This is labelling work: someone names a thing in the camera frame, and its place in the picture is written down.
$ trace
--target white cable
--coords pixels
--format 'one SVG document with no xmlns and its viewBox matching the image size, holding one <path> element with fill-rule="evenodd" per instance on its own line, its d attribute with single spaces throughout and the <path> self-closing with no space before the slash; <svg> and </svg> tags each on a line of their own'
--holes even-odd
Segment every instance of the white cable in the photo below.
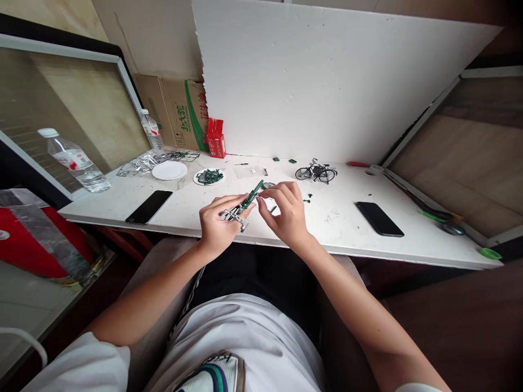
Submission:
<svg viewBox="0 0 523 392">
<path fill-rule="evenodd" d="M 47 366 L 47 352 L 45 351 L 45 348 L 42 346 L 42 344 L 40 344 L 39 341 L 37 341 L 27 331 L 24 331 L 23 329 L 19 329 L 19 328 L 4 328 L 4 327 L 0 327 L 0 333 L 7 333 L 7 334 L 18 335 L 22 339 L 26 340 L 40 354 L 40 358 L 42 359 L 42 369 Z"/>
</svg>

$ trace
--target white desk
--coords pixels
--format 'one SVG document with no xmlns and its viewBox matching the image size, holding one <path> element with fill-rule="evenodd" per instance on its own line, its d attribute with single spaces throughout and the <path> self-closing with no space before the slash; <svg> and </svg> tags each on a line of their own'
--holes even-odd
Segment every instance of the white desk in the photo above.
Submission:
<svg viewBox="0 0 523 392">
<path fill-rule="evenodd" d="M 234 169 L 246 166 L 235 166 L 237 163 L 260 165 L 269 175 L 238 179 Z M 72 222 L 199 237 L 198 211 L 214 197 L 250 192 L 261 179 L 274 183 L 297 181 L 304 199 L 308 199 L 308 193 L 313 194 L 311 203 L 305 203 L 307 228 L 330 253 L 473 270 L 503 265 L 481 256 L 480 246 L 468 237 L 452 236 L 439 229 L 437 222 L 421 215 L 419 207 L 383 175 L 370 176 L 364 168 L 332 164 L 339 175 L 327 185 L 313 180 L 298 181 L 294 173 L 304 166 L 308 166 L 308 161 L 292 164 L 287 160 L 274 162 L 271 158 L 237 155 L 227 155 L 220 160 L 202 153 L 196 161 L 187 163 L 188 172 L 182 179 L 160 181 L 150 174 L 148 177 L 115 176 L 110 179 L 109 191 L 82 196 L 59 213 Z M 224 170 L 226 181 L 213 186 L 195 184 L 194 174 L 209 167 Z M 145 226 L 126 223 L 125 218 L 157 190 L 174 194 L 151 222 Z M 405 236 L 378 235 L 356 208 L 357 201 L 377 203 Z M 257 208 L 248 220 L 247 230 L 238 233 L 235 241 L 284 246 L 262 220 Z"/>
</svg>

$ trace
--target hand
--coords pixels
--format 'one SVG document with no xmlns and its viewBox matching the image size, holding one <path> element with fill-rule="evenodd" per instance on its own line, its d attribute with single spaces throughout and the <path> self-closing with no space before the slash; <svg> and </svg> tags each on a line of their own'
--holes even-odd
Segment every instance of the hand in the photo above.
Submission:
<svg viewBox="0 0 523 392">
<path fill-rule="evenodd" d="M 263 198 L 274 199 L 281 215 L 272 215 Z M 258 203 L 261 217 L 291 249 L 310 239 L 305 225 L 303 198 L 296 182 L 280 182 L 264 190 L 260 193 Z"/>
<path fill-rule="evenodd" d="M 220 212 L 231 210 L 241 204 L 248 197 L 248 193 L 243 195 L 231 195 L 215 198 L 211 204 L 200 210 L 200 223 L 202 225 L 202 239 L 198 245 L 206 251 L 212 260 L 226 250 L 232 243 L 236 233 L 241 228 L 241 223 L 235 220 L 221 220 Z M 251 203 L 240 217 L 246 219 L 256 203 Z"/>
</svg>

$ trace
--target finger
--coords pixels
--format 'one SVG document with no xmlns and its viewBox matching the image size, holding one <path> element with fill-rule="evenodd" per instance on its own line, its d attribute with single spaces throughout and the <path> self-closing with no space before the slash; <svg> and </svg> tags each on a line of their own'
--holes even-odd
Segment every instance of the finger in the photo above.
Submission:
<svg viewBox="0 0 523 392">
<path fill-rule="evenodd" d="M 251 205 L 244 212 L 241 213 L 240 217 L 242 217 L 243 219 L 247 219 L 254 207 L 256 207 L 256 203 L 251 203 Z"/>
<path fill-rule="evenodd" d="M 294 196 L 294 193 L 292 193 L 291 190 L 287 187 L 285 182 L 280 182 L 278 185 L 276 185 L 275 188 L 283 192 L 289 203 L 296 204 L 296 197 Z"/>
<path fill-rule="evenodd" d="M 298 184 L 295 181 L 284 181 L 280 182 L 281 184 L 285 184 L 287 188 L 290 189 L 290 191 L 293 193 L 294 197 L 298 201 L 302 201 L 303 197 L 301 196 L 301 190 Z"/>
<path fill-rule="evenodd" d="M 262 198 L 274 199 L 279 209 L 282 211 L 288 210 L 291 207 L 289 199 L 287 199 L 285 194 L 280 189 L 276 189 L 275 187 L 264 190 L 260 193 L 260 196 Z"/>
<path fill-rule="evenodd" d="M 276 221 L 274 220 L 274 216 L 271 214 L 271 212 L 267 208 L 265 200 L 262 199 L 261 197 L 259 197 L 258 203 L 259 203 L 258 211 L 260 212 L 260 215 L 263 218 L 263 220 L 265 221 L 265 223 L 267 224 L 267 226 L 269 226 L 269 228 L 271 228 L 271 229 L 273 227 L 276 227 Z"/>
<path fill-rule="evenodd" d="M 222 212 L 223 210 L 230 210 L 230 209 L 240 205 L 241 203 L 243 203 L 247 199 L 248 196 L 249 196 L 248 193 L 246 193 L 244 195 L 236 196 L 235 199 L 226 200 L 220 204 L 213 206 L 212 209 L 216 210 L 217 212 Z"/>
<path fill-rule="evenodd" d="M 207 206 L 207 208 L 211 209 L 211 208 L 216 207 L 216 206 L 219 205 L 219 204 L 223 204 L 223 203 L 225 203 L 225 202 L 227 202 L 227 201 L 230 201 L 230 200 L 236 200 L 236 199 L 238 199 L 238 198 L 243 198 L 242 201 L 244 201 L 245 199 L 247 199 L 247 196 L 248 196 L 248 195 L 249 195 L 248 193 L 245 193 L 245 194 L 243 194 L 243 195 L 227 195 L 227 196 L 222 196 L 222 197 L 220 197 L 220 198 L 214 198 L 214 200 L 212 201 L 212 203 L 209 204 L 209 205 Z"/>
</svg>

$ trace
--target black pants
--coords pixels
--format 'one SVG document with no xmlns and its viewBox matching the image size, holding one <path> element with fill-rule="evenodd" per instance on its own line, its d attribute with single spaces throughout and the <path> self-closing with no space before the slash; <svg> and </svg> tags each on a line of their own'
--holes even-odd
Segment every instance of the black pants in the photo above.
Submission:
<svg viewBox="0 0 523 392">
<path fill-rule="evenodd" d="M 228 294 L 254 295 L 285 313 L 317 347 L 316 283 L 311 270 L 290 249 L 232 243 L 205 267 L 187 311 Z"/>
</svg>

